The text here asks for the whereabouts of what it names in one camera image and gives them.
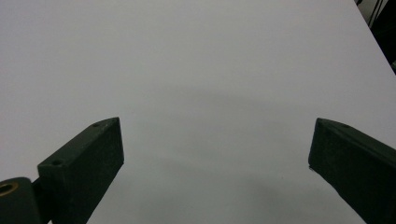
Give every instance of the screw hole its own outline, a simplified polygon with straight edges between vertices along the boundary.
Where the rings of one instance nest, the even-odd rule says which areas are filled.
[[[52,162],[52,165],[59,166],[59,165],[62,165],[62,163],[64,163],[64,162],[61,160],[56,160],[56,161]]]
[[[18,183],[6,183],[0,186],[0,197],[9,194],[18,188]]]

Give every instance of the black object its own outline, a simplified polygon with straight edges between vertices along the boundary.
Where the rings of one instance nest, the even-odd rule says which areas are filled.
[[[123,162],[119,118],[94,123],[38,164],[33,184],[0,183],[0,223],[87,223]]]
[[[388,63],[396,61],[396,1],[388,0],[371,28]]]
[[[308,161],[364,221],[396,223],[393,148],[345,124],[318,119]]]

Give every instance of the white backdrop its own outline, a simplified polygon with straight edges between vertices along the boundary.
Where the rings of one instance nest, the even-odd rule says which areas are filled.
[[[120,116],[89,223],[363,223],[308,169],[315,121],[396,147],[395,99],[352,0],[0,2],[0,179]]]

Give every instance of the white table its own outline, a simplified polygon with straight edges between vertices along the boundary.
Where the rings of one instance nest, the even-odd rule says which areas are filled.
[[[308,169],[315,121],[396,147],[395,99],[352,0],[0,3],[0,179],[120,116],[89,223],[363,223]]]

